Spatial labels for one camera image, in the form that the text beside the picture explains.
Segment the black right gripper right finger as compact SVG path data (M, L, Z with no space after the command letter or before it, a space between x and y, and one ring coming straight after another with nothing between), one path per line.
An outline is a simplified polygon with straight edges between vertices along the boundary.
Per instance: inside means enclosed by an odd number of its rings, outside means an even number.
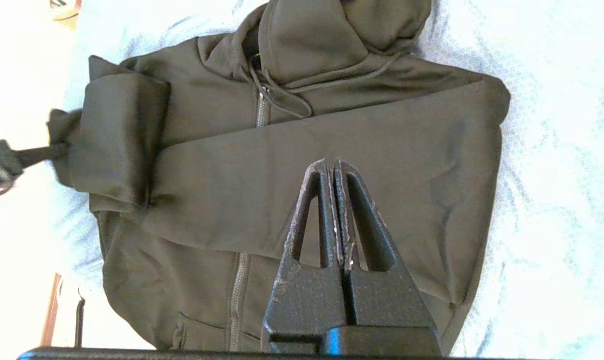
M348 162L333 168L347 317L357 326L437 326L363 177Z

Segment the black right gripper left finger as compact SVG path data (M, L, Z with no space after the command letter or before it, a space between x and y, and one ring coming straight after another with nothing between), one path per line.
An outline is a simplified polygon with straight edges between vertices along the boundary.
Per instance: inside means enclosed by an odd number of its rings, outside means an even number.
M320 266L301 262L312 201L318 202ZM304 173L261 330L264 352L318 352L325 334L347 324L343 251L333 176L327 161Z

